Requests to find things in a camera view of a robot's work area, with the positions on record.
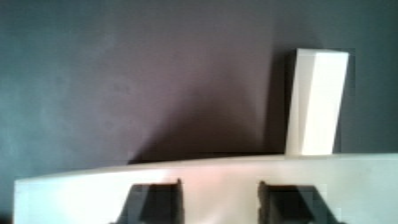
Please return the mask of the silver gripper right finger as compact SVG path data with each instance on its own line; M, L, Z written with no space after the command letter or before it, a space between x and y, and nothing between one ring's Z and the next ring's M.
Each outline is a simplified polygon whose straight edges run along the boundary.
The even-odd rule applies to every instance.
M257 224L342 224L310 185L257 184Z

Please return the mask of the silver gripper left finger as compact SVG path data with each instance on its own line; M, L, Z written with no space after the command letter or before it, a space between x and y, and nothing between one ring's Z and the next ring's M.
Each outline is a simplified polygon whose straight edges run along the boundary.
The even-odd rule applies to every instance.
M109 224L184 224L182 183L134 184Z

